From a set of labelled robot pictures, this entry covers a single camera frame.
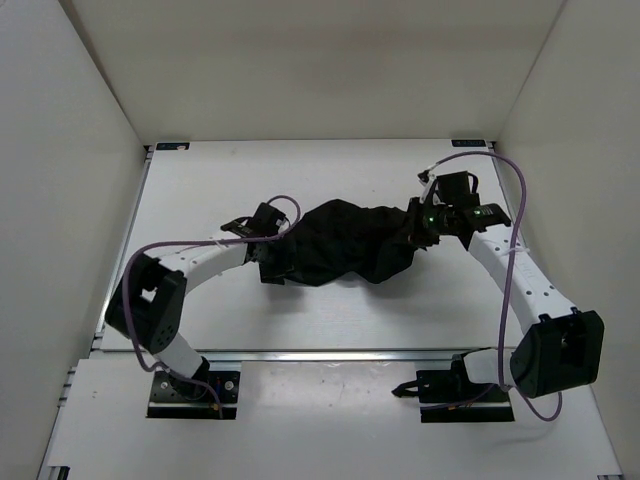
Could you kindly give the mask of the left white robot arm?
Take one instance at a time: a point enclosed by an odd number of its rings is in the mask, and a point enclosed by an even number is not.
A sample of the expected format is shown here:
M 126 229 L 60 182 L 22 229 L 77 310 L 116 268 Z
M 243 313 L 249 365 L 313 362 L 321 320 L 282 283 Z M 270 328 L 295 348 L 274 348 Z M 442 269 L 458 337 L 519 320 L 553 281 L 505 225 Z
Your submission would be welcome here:
M 224 272 L 255 262 L 264 275 L 292 270 L 295 244 L 283 235 L 163 241 L 137 250 L 125 265 L 105 323 L 127 338 L 142 370 L 168 374 L 190 401 L 220 404 L 209 362 L 180 334 L 186 296 Z

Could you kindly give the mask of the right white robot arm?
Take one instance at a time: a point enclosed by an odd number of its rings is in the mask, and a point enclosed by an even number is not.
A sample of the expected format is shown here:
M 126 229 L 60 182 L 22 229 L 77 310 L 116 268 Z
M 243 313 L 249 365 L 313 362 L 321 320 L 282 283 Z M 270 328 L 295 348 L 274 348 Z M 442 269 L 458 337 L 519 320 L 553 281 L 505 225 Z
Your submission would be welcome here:
M 508 299 L 523 337 L 516 348 L 468 353 L 448 376 L 449 391 L 471 400 L 484 384 L 516 388 L 528 398 L 589 385 L 598 376 L 604 323 L 595 311 L 581 311 L 560 293 L 520 246 L 512 222 L 497 204 L 467 209 L 408 206 L 409 239 L 421 248 L 443 236 L 460 240 Z

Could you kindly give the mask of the black skirt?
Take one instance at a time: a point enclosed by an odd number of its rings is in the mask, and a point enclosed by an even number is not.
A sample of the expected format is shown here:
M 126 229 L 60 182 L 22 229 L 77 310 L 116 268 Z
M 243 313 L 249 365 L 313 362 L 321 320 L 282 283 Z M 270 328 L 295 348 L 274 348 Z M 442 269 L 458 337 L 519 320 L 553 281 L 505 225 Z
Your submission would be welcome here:
M 341 199 L 306 212 L 278 246 L 278 274 L 314 287 L 351 273 L 380 284 L 409 268 L 417 250 L 405 211 Z

